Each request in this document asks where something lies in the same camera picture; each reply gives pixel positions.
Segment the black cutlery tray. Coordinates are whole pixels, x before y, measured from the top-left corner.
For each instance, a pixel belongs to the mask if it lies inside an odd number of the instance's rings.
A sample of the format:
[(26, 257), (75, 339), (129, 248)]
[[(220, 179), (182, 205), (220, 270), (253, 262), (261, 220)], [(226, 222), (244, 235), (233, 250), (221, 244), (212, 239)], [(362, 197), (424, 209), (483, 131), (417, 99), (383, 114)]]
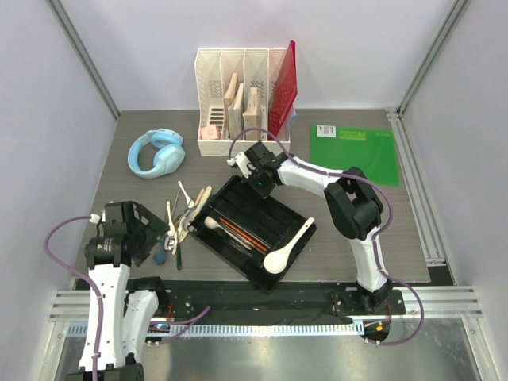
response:
[[(227, 228), (219, 218), (231, 221), (267, 245), (268, 252), (261, 252), (253, 244), (253, 249), (247, 250), (223, 230), (206, 228), (204, 220), (207, 216)], [(233, 175), (209, 197), (202, 211), (191, 222), (190, 234), (254, 287), (268, 294), (288, 273), (317, 231), (317, 226), (312, 224), (299, 239), (291, 251), (286, 268), (280, 274), (273, 275), (264, 269), (265, 256), (287, 244), (305, 221), (305, 217), (272, 196), (261, 198), (240, 176)]]

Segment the small white ceramic spoon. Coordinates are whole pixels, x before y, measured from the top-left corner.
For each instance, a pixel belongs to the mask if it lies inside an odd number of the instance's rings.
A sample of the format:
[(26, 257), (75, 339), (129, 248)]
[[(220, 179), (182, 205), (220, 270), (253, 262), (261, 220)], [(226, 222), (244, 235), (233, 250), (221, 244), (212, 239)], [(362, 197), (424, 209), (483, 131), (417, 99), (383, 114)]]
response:
[(211, 216), (207, 216), (204, 220), (204, 224), (206, 228), (208, 229), (221, 229), (223, 231), (226, 231), (225, 227), (222, 226), (219, 222), (217, 222), (215, 219), (213, 219)]

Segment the light blue headphones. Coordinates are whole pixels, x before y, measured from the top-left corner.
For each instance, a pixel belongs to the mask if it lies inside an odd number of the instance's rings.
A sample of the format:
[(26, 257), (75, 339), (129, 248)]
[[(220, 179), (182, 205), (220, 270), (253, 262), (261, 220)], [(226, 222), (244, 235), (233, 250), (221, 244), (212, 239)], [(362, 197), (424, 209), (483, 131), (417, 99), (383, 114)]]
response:
[[(142, 149), (150, 144), (156, 148), (152, 168), (143, 171), (139, 165)], [(183, 163), (186, 153), (183, 149), (183, 137), (171, 129), (152, 129), (138, 137), (131, 145), (127, 162), (131, 172), (142, 179), (155, 179), (174, 173)]]

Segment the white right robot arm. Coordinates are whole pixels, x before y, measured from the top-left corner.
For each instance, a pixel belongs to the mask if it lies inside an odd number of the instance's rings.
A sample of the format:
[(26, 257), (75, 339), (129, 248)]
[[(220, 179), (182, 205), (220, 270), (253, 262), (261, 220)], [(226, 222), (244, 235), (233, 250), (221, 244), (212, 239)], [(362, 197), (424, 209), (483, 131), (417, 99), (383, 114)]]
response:
[(374, 183), (357, 167), (334, 171), (307, 163), (289, 152), (275, 155), (257, 142), (228, 159), (260, 196), (277, 186), (297, 187), (324, 198), (336, 230), (349, 239), (356, 262), (358, 302), (374, 314), (386, 304), (393, 285), (379, 243), (383, 204)]

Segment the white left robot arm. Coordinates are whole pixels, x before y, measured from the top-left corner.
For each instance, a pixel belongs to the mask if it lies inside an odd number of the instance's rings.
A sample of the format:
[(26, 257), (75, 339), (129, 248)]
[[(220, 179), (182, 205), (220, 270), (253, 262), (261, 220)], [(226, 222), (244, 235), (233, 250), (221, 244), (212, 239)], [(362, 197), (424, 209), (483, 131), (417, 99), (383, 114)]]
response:
[(86, 344), (78, 370), (67, 380), (142, 380), (141, 353), (152, 317), (169, 297), (160, 277), (131, 279), (168, 231), (138, 202), (111, 202), (94, 219), (97, 234), (84, 248), (90, 288)]

